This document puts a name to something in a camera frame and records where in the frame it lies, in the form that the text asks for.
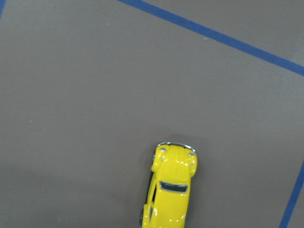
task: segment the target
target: yellow toy car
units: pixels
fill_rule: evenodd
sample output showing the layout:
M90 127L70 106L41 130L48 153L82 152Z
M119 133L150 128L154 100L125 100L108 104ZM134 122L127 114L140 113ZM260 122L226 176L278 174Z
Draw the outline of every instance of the yellow toy car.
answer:
M146 203L140 214L142 228L183 228L190 183L197 169L195 149L182 143L163 142L152 158Z

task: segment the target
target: car side window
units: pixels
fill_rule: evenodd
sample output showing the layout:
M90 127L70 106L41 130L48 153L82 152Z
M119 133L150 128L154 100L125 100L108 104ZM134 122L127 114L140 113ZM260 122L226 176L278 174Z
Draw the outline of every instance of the car side window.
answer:
M152 202L155 201L155 195L156 195L156 186L155 186L155 188L154 188L154 193L153 193L153 197L152 197Z
M151 217L152 217L152 213L153 213L153 208L150 207L150 220L151 220Z

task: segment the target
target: gray floor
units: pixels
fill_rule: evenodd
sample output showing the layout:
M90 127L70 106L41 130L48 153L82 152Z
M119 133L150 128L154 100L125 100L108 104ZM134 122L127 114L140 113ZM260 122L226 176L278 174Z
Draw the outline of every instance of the gray floor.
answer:
M300 0L149 2L304 65ZM278 227L304 77L115 0L8 1L0 52L0 227L139 227L162 141L198 152L187 228Z

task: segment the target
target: blue tape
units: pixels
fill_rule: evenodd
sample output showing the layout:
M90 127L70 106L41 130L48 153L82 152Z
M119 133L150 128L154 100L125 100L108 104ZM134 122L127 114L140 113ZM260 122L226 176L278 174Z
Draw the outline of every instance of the blue tape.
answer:
M0 0L0 18L1 18L2 11L4 9L4 5L5 5L5 0Z
M293 192L291 193L289 202L288 202L287 207L285 209L285 212L284 212L284 215L283 215L283 218L282 218L282 221L280 223L279 228L287 228L289 220L291 218L291 215L294 211L296 202L299 198L301 189L303 187L303 183L304 183L304 162L302 164L302 167L301 167L300 173L298 175L298 178L295 182Z
M193 22L191 20L185 19L181 16L178 16L176 14L170 13L164 9L158 8L154 5L151 5L147 2L141 1L141 0L119 0L120 2L123 2L127 5L133 6L135 8L138 8L140 10L143 10L147 13L150 13L152 15L155 15L159 18L162 18L164 20L167 20L169 22L172 22L176 25L179 25L183 28L189 29L193 32L199 33L201 35L204 35L206 37L209 37L211 39L214 39L220 43L226 44L230 47L236 48L240 51L246 52L252 56L255 56L257 58L260 58L262 60L265 60L269 63L275 64L279 67L283 67L287 70L290 70L292 72L295 72L297 74L300 74L304 76L304 67L293 63L287 59L281 58L279 56L273 55L269 52L263 51L257 47L254 47L252 45L246 44L240 40L234 39L232 37L229 37L225 34L222 34L220 32L217 32L215 30L212 30L210 28L207 28L203 25L200 25L196 22Z

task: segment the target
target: car wheel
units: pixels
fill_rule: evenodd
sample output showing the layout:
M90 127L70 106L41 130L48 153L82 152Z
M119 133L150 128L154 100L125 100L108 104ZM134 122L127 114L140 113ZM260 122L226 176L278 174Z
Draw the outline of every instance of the car wheel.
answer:
M141 210L141 214L139 215L139 225L143 225L143 209Z

